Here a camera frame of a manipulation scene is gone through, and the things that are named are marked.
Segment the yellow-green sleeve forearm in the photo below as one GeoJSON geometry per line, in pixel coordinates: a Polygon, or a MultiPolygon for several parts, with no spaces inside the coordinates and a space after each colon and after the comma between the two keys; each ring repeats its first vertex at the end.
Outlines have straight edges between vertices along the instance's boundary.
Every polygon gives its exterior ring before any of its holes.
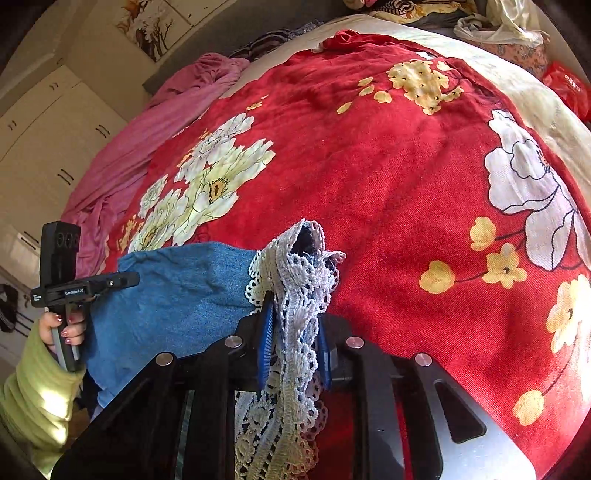
{"type": "Polygon", "coordinates": [[[1,460],[11,478],[48,479],[62,455],[85,371],[62,369],[34,323],[1,386],[1,460]]]}

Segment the left hand red nails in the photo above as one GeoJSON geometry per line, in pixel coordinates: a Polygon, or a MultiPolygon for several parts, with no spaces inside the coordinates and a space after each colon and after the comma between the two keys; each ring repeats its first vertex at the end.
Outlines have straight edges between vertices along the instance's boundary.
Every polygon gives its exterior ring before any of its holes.
{"type": "Polygon", "coordinates": [[[72,346],[79,346],[84,341],[87,328],[85,314],[82,310],[72,310],[67,318],[52,313],[45,312],[38,321],[39,336],[42,342],[51,350],[55,349],[52,331],[62,327],[60,336],[64,341],[72,346]]]}

